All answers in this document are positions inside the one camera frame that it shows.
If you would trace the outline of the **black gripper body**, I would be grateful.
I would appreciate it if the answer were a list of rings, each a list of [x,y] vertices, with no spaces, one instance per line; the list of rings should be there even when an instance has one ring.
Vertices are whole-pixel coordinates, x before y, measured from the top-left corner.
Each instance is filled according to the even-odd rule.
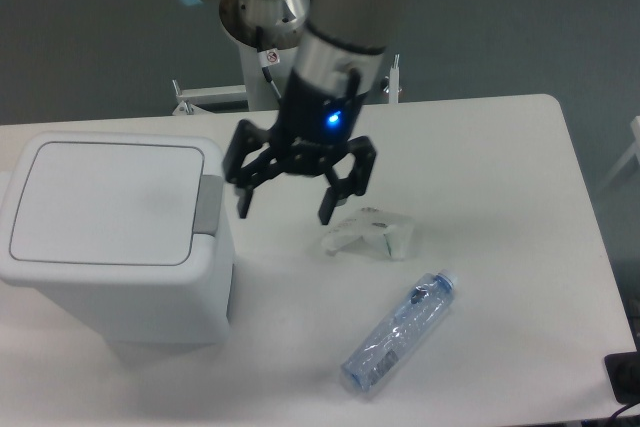
[[[338,92],[326,93],[298,73],[291,74],[269,140],[284,172],[321,175],[348,154],[354,157],[353,170],[362,169],[366,138],[352,136],[364,101],[361,83],[360,71],[351,68]]]

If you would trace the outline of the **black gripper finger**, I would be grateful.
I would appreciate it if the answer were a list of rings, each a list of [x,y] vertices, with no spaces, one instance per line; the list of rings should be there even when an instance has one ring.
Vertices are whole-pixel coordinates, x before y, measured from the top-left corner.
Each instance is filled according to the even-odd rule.
[[[334,166],[347,155],[353,157],[351,170],[346,177],[339,178]],[[377,151],[367,136],[326,149],[318,161],[320,172],[329,183],[318,211],[322,225],[329,224],[335,208],[351,195],[363,196],[366,193],[376,156]]]
[[[223,159],[223,170],[225,180],[234,186],[241,219],[248,216],[254,190],[284,172],[289,147],[290,139],[279,121],[269,129],[248,119],[238,123]]]

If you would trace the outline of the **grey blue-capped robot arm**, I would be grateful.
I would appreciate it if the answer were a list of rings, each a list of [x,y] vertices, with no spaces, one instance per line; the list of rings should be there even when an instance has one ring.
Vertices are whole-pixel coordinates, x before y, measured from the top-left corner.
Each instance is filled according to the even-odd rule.
[[[318,216],[328,223],[338,205],[367,190],[376,150],[353,130],[405,0],[218,1],[222,19],[256,51],[296,51],[285,87],[272,91],[275,123],[241,121],[225,155],[238,214],[245,217],[254,191],[280,174],[324,176]]]

